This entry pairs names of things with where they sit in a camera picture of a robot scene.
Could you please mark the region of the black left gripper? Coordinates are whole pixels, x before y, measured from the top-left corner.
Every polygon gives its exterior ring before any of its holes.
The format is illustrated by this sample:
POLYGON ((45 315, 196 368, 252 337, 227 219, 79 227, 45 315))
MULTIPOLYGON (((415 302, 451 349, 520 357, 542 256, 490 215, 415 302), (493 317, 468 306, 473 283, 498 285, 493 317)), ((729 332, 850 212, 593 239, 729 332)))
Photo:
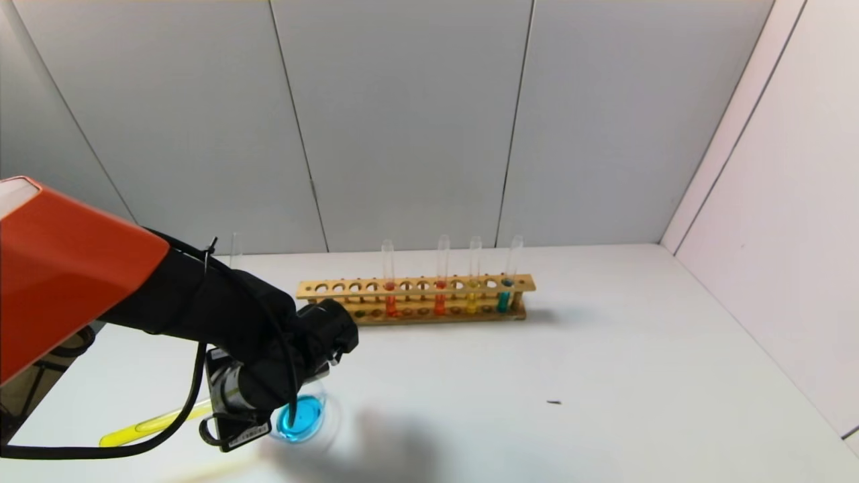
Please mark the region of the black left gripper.
POLYGON ((271 412, 252 406, 242 394, 242 365, 220 348, 206 352, 205 373, 211 414, 205 418, 205 442, 230 452, 267 436, 271 412))

